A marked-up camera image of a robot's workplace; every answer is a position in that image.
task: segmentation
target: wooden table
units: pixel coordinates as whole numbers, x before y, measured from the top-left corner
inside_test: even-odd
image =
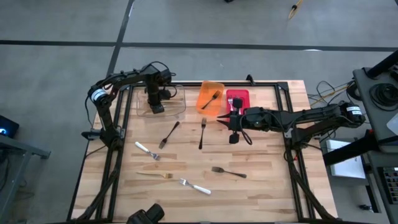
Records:
[[[287,81],[294,111],[309,109],[303,81]],[[297,221],[292,186],[281,133],[247,131],[253,140],[248,145],[241,135],[238,144],[228,144],[231,131],[207,117],[203,137],[203,149],[198,149],[202,114],[195,109],[199,87],[186,87],[187,109],[183,114],[142,118],[137,116],[136,98],[133,99],[126,133],[123,164],[119,180],[114,222],[125,222],[139,209],[147,210],[154,203],[160,204],[165,217],[162,222],[276,222]],[[277,110],[275,90],[269,87],[247,87],[251,106]],[[226,114],[226,100],[220,114]],[[176,121],[180,126],[169,137],[165,147],[158,148]],[[95,128],[100,127],[98,116]],[[161,156],[160,161],[144,154],[134,143],[138,141]],[[88,153],[103,144],[100,140],[88,146]],[[333,216],[337,216],[322,153],[308,147],[303,150],[310,188],[321,204]],[[92,154],[85,160],[72,218],[78,217],[98,193],[103,175],[106,150]],[[219,174],[211,167],[219,166],[233,172],[245,173],[247,179],[235,175]],[[145,172],[173,173],[172,179],[137,174]],[[179,178],[210,189],[203,194],[179,184]],[[300,197],[305,217],[307,209],[303,193]],[[109,196],[105,200],[104,215],[108,211]]]

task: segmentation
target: utensil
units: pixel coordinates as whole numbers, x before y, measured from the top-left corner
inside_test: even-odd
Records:
[[[201,137],[200,137],[200,142],[199,142],[199,149],[202,147],[203,143],[203,131],[205,130],[206,127],[206,118],[201,119]]]
[[[232,106],[232,102],[233,102],[233,101],[234,101],[234,99],[228,98],[228,103],[229,103],[229,105],[231,106],[231,111],[234,110],[234,107]]]
[[[238,173],[234,173],[234,172],[228,172],[228,171],[225,171],[225,170],[224,170],[223,168],[221,168],[221,167],[212,167],[212,168],[211,168],[211,171],[213,171],[213,172],[219,172],[219,173],[227,172],[227,173],[229,173],[229,174],[237,175],[237,176],[240,176],[240,177],[243,177],[243,178],[246,178],[246,177],[247,177],[246,174],[238,174]]]
[[[217,99],[217,97],[220,95],[220,93],[221,92],[219,90],[217,90],[215,92],[215,94],[211,97],[211,100],[205,106],[203,106],[201,109],[204,110],[207,107],[207,105],[209,105],[210,102],[212,102],[213,100]]]
[[[166,138],[164,138],[164,139],[162,140],[162,142],[160,143],[159,149],[163,149],[164,145],[167,143],[167,138],[169,138],[169,136],[172,134],[172,132],[174,131],[174,129],[175,129],[179,124],[180,124],[179,121],[177,121],[177,122],[175,123],[174,128],[172,129],[172,131],[171,131],[171,132],[169,133],[169,135],[168,135]]]
[[[192,185],[187,180],[182,179],[182,178],[180,178],[180,184],[182,184],[184,186],[192,187],[192,188],[197,189],[197,190],[199,190],[205,194],[208,194],[208,195],[211,194],[211,190],[204,189],[203,187],[199,187],[197,185]]]
[[[160,160],[160,156],[156,153],[151,153],[150,150],[148,150],[147,148],[145,148],[142,144],[140,144],[139,142],[135,143],[136,146],[140,149],[142,149],[144,152],[150,154],[155,160]]]
[[[158,176],[162,176],[165,179],[173,178],[173,174],[169,174],[169,173],[164,173],[164,174],[151,174],[151,173],[146,173],[146,172],[136,172],[136,173],[144,174],[144,175],[158,175]]]
[[[234,101],[234,98],[228,98],[228,103],[229,103],[229,105],[231,107],[231,111],[234,111],[233,101]]]

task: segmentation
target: orange plastic bin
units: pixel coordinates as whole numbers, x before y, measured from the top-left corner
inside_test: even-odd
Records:
[[[211,97],[218,91],[221,94],[217,97],[217,99],[211,101],[209,105],[202,109],[210,100]],[[209,82],[203,81],[200,87],[199,97],[197,101],[197,111],[201,114],[207,114],[216,116],[220,112],[221,109],[221,100],[223,99],[224,94],[224,84],[217,82]]]

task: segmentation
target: gray floor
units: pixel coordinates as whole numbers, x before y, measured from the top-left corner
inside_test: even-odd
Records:
[[[115,42],[128,0],[2,0],[1,40]],[[324,45],[395,47],[398,6],[393,0],[306,0],[287,22],[294,0],[136,0],[125,42]],[[0,114],[17,121],[17,138],[52,151],[35,159],[25,191],[35,196],[15,203],[12,217],[29,223],[66,219],[87,142],[83,102],[89,87],[105,76],[113,47],[0,45]],[[117,70],[160,60],[176,80],[305,80],[307,92],[326,80],[348,82],[352,70],[371,67],[390,52],[122,48]],[[336,100],[346,100],[346,96]],[[95,111],[90,107],[90,115]],[[360,137],[369,128],[340,129]],[[385,212],[364,212],[364,186],[331,178],[339,217],[387,223]]]

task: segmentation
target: transparent tray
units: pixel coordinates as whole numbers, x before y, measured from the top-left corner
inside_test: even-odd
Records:
[[[167,86],[166,90],[169,90],[175,97],[169,100],[162,100],[162,105],[164,107],[164,112],[154,114],[148,104],[148,95],[145,93],[145,89],[140,89],[137,94],[137,115],[146,118],[158,118],[164,116],[174,116],[185,111],[187,107],[185,102],[185,90],[181,85]]]

